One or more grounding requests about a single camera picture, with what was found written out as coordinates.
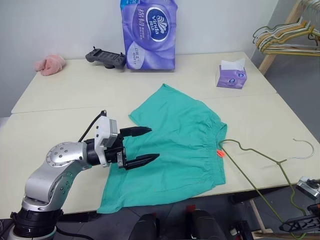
metal hanger hook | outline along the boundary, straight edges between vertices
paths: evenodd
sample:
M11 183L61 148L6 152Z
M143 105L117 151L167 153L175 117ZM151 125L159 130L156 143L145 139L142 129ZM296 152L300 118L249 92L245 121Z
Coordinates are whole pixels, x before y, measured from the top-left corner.
M290 159L308 159L308 158L311 158L314 155L315 148L310 142L308 142L306 140L297 140L297 139L293 139L293 140L296 141L296 142L305 142L305 143L309 144L311 146L311 148L312 148L312 153L309 156L292 156L292 157L287 158L286 160L290 160Z

wire hanger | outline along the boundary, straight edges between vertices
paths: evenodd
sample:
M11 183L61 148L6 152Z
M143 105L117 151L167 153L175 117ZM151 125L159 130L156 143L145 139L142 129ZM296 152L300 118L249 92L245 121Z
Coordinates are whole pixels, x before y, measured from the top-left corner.
M275 159L273 159L273 158L271 158L271 157L269 157L269 156L267 156L267 155L265 155L265 154L263 154L263 153L255 150L255 149L253 149L253 148L243 148L243 147L241 146L240 142L237 141L237 140L225 139L225 140L222 140L222 141L220 141L220 142L218 143L219 147L220 147L220 148L225 152L225 154L230 158L230 160L233 162L233 164L238 168L238 170L242 173L242 175L248 180L248 182L251 184L251 186L254 188L254 190L256 190L256 192L257 192L257 193L260 195L260 197L264 200L264 202L267 204L267 206L272 210L272 212L276 215L276 217L277 217L282 223L284 223L285 221L280 217L280 215L277 213L277 211L271 206L271 204L270 204L269 201L266 199L266 197L262 195L262 193L261 193L261 192L259 191L259 189L254 185L254 183L249 179L249 177L248 177L248 176L242 171L242 169L236 164L236 162L235 162L234 159L230 156L230 154L224 149L223 143L225 143L225 142L235 142L235 143L238 144L238 146L239 146L239 148L240 148L241 150L243 150L243 151L253 151L253 152L255 152L255 153L257 153L257 154L259 154L259 155L261 155L261 156L263 156L263 157L265 157L265 158L273 161L274 163L276 163L276 164L280 167L280 169L281 169L281 171L282 171L282 173L283 173L283 175L284 175L284 177L285 177L288 185L290 186L290 188L291 188L291 190L292 190L292 194L291 194L291 196L290 196L290 203L291 203L295 208L299 209L299 210L303 213L304 216L306 216L306 215L307 215L307 214L306 214L306 211L305 211L302 207L298 206L298 205L294 202L294 199L293 199L293 198L294 198L294 196L295 196L295 194L296 194L295 189L294 189L294 187L292 186L292 184L291 184L291 182L290 182L290 180L289 180L289 178L288 178L288 176L287 176L287 174L286 174L286 172L285 172L285 170L283 169L283 167L282 167L281 164L284 163L284 162L286 162L286 161L288 161L288 160L291 160L291 159L308 159L308 158L311 158L311 157L314 155L315 148L314 148L314 146L313 146L310 142L308 142L308 141L306 141L306 140L296 140L296 139L293 139L293 140L296 141L296 142L305 142L305 143L309 144L309 145L311 146L311 148L312 148L312 153L311 153L310 155L308 155L308 156L292 156L292 157L288 157L288 158L286 158L286 159L284 159L284 160L282 160L282 161L277 161L277 160L275 160ZM292 236L294 239L296 239L296 240L302 240L302 239L305 237L305 235L306 235L306 234L303 233L303 234L301 234L300 236L296 236L295 234L291 233L291 236Z
M259 28L253 43L263 54L283 54L320 57L320 0L301 0L301 17L297 23L280 24L274 28ZM287 41L306 35L316 46L288 44Z

tissue pack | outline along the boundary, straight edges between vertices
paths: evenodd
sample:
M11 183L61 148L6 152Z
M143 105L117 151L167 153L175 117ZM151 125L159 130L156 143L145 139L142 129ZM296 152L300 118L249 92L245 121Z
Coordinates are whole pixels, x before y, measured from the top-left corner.
M222 60L216 74L216 86L222 88L242 89L247 80L245 62L245 58L241 58L237 61Z
M123 38L128 69L175 68L174 0L121 0Z

pink slipper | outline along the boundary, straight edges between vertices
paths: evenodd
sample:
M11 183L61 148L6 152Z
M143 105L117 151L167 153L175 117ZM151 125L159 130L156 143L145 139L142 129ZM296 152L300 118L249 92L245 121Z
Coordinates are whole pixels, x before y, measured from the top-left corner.
M37 72L41 72L43 76L49 76L62 70L66 65L66 61L59 55L49 55L44 60L38 61L34 65Z

black game controller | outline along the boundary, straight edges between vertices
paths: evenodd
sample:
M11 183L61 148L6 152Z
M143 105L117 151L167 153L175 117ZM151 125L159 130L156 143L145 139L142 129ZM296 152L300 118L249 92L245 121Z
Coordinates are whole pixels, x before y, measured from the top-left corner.
M88 62L98 61L103 63L107 69L123 69L126 65L126 55L117 54L109 51L103 51L100 48L93 47L93 51L85 55Z

